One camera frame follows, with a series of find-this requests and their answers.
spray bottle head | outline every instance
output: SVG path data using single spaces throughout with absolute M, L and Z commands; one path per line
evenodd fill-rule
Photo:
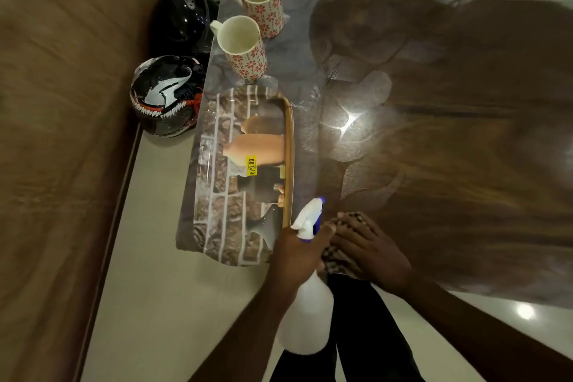
M 320 214 L 322 213 L 324 201 L 325 199 L 322 196 L 311 199 L 300 211 L 295 222 L 290 226 L 292 229 L 298 230 L 298 238 L 302 241 L 311 241 L 318 232 Z

white spray bottle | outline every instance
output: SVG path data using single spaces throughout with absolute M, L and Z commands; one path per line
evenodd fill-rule
M 298 214 L 291 228 L 297 229 L 298 238 L 311 241 L 318 232 L 324 198 L 314 198 Z M 322 350 L 328 342 L 334 298 L 328 286 L 318 277 L 316 270 L 298 288 L 295 301 L 278 327 L 277 337 L 289 352 L 311 355 Z

leg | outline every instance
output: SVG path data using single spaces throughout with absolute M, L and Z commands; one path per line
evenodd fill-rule
M 331 274 L 331 336 L 348 382 L 423 381 L 412 351 L 380 295 L 368 281 Z
M 336 345 L 331 337 L 320 352 L 314 355 L 296 355 L 284 351 L 273 371 L 270 382 L 325 381 L 334 382 Z

price tag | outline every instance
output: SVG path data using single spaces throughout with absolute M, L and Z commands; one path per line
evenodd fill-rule
M 257 155 L 247 156 L 247 176 L 257 175 Z

wooden wall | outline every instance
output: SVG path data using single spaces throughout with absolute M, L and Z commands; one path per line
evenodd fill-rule
M 75 376 L 155 0 L 0 0 L 0 380 Z

